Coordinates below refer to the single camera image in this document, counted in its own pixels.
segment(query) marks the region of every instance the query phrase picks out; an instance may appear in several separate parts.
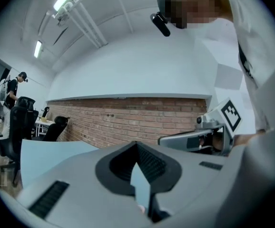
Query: table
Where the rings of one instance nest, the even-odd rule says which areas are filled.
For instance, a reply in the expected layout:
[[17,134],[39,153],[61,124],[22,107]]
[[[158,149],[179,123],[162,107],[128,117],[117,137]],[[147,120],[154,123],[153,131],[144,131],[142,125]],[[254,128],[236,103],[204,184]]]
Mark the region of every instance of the table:
[[53,121],[47,121],[47,122],[42,122],[40,119],[37,119],[35,124],[36,124],[36,137],[38,137],[40,134],[40,126],[50,126],[51,124],[53,124]]
[[45,142],[22,140],[20,169],[23,188],[67,158],[97,149],[83,141]]

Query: light blue tabletop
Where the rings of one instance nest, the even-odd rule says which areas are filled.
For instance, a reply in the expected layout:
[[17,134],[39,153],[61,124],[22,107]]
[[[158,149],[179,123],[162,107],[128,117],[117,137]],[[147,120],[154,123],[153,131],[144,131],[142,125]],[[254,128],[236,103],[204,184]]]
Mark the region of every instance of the light blue tabletop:
[[98,150],[98,148],[83,141],[45,142],[22,140],[20,170],[23,188],[67,158],[94,150]]

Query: red brick wall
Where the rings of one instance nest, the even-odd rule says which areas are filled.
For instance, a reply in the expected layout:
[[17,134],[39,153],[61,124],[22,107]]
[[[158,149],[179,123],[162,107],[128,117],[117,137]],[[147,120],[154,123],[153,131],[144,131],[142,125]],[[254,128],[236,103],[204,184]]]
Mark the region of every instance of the red brick wall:
[[159,137],[193,130],[206,112],[203,99],[126,98],[49,102],[50,120],[70,120],[59,141],[83,140],[98,148],[128,141],[156,144]]

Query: black shirt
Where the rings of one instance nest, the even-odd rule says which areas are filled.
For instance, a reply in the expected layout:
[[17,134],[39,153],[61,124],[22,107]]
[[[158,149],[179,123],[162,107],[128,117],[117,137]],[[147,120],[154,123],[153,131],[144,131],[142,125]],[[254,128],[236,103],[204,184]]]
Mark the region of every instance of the black shirt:
[[12,109],[13,106],[15,105],[15,100],[10,97],[9,92],[12,91],[12,92],[14,92],[14,95],[16,95],[16,93],[17,93],[17,86],[18,86],[17,79],[13,79],[13,80],[11,80],[11,81],[8,82],[8,89],[6,91],[6,93],[8,95],[6,96],[6,100],[4,102],[4,105],[7,108],[9,108],[9,109]]

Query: standing man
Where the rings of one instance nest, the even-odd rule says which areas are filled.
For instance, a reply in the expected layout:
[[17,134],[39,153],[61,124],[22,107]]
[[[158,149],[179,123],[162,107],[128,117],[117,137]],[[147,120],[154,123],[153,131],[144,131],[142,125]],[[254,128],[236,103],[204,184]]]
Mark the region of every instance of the standing man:
[[26,81],[27,74],[25,72],[21,72],[18,74],[18,76],[9,81],[8,83],[8,89],[7,89],[7,96],[3,105],[3,113],[4,113],[4,125],[2,130],[3,137],[1,139],[7,139],[9,138],[10,133],[10,110],[14,107],[15,101],[18,100],[16,97],[17,94],[17,87],[18,83],[22,83],[23,81]]
[[[245,76],[256,135],[270,130],[254,94],[275,71],[275,19],[261,0],[157,0],[162,15],[179,29],[187,24],[210,23],[217,18],[233,22],[238,39],[239,64]],[[255,134],[236,135],[234,146]],[[221,141],[216,143],[219,149]]]

